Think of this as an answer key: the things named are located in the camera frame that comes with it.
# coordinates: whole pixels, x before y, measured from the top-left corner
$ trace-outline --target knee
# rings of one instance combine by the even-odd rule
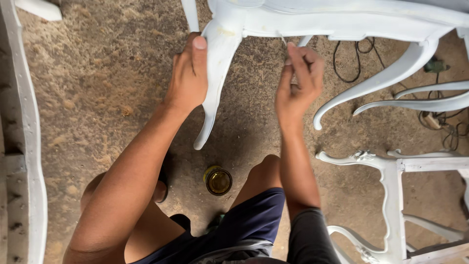
[[[280,178],[280,158],[277,155],[267,155],[261,163],[252,168],[251,172],[256,177],[263,179]]]
[[[85,209],[86,205],[91,199],[91,196],[93,195],[94,191],[98,187],[105,174],[105,172],[99,174],[86,186],[85,191],[83,192],[82,198],[80,200],[81,212],[83,212],[83,210]]]
[[[268,167],[279,167],[280,157],[274,154],[269,154],[265,156],[264,160],[259,165],[268,166]]]

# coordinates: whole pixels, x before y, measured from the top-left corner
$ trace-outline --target foot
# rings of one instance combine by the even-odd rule
[[[154,202],[163,202],[167,196],[168,187],[162,181],[156,183],[155,191],[153,192],[153,201]]]

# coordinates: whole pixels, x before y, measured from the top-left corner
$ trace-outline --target finger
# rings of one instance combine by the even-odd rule
[[[196,76],[207,78],[207,41],[202,36],[192,41],[192,67]]]
[[[310,75],[312,78],[321,77],[324,74],[324,59],[322,57],[316,58],[316,61],[310,65]]]
[[[298,51],[298,48],[292,42],[288,43],[288,55],[290,56],[293,69],[298,79],[298,84],[301,88],[311,87],[310,69],[306,65],[306,62]]]
[[[197,36],[200,36],[200,32],[191,32],[189,34],[189,36],[187,37],[186,46],[184,47],[184,50],[182,51],[182,53],[190,54],[192,52],[192,42]]]
[[[298,51],[307,63],[315,63],[317,60],[322,59],[312,48],[298,47]]]
[[[179,56],[180,55],[181,55],[180,53],[177,53],[173,56],[173,71],[176,68],[176,65],[177,65],[177,62],[179,61]]]
[[[288,93],[290,94],[290,86],[293,79],[293,66],[285,65],[283,66],[282,73],[280,75],[279,87],[277,88],[277,93]]]

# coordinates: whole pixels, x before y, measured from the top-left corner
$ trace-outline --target person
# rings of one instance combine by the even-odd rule
[[[324,60],[310,48],[287,46],[275,98],[280,158],[268,155],[252,168],[214,231],[193,237],[187,219],[168,217],[155,203],[167,193],[159,175],[169,145],[207,93],[207,43],[193,32],[173,58],[169,89],[153,116],[109,170],[87,186],[63,263],[285,263],[270,258],[285,199],[291,219],[287,262],[340,263],[303,140],[303,114],[321,94]]]

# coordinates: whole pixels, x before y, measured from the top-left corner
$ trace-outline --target hand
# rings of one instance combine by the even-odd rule
[[[183,52],[173,57],[173,75],[163,103],[188,115],[204,102],[207,88],[207,41],[192,32]]]
[[[288,59],[280,77],[275,110],[282,132],[289,129],[303,131],[303,114],[321,94],[323,88],[324,59],[307,47],[287,45]],[[296,74],[298,84],[292,84]]]

